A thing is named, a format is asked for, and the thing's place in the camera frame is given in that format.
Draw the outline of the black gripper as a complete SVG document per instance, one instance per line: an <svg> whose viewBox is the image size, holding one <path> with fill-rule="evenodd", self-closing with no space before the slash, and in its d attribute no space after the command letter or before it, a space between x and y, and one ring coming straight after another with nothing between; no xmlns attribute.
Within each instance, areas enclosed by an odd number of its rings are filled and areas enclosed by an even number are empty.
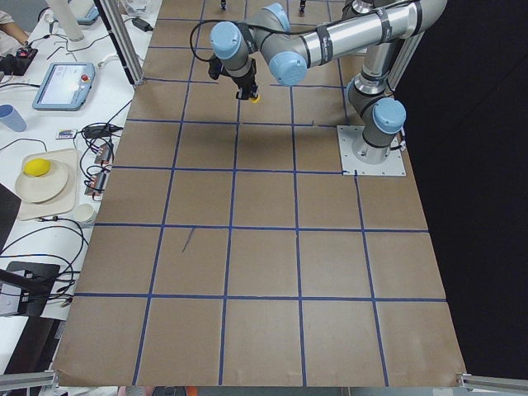
<svg viewBox="0 0 528 396"><path fill-rule="evenodd" d="M256 62L252 61L249 70L236 81L238 85L238 92L236 93L237 99L242 99L243 93L257 93L258 85L256 83L256 75Z"/></svg>

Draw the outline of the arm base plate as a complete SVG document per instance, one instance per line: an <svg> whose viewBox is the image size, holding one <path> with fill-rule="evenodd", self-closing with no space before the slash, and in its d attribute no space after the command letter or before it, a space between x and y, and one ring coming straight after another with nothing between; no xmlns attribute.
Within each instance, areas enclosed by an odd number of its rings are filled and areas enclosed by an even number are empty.
<svg viewBox="0 0 528 396"><path fill-rule="evenodd" d="M389 146L374 148L363 137L363 126L338 125L337 141L344 176L405 177L398 137Z"/></svg>

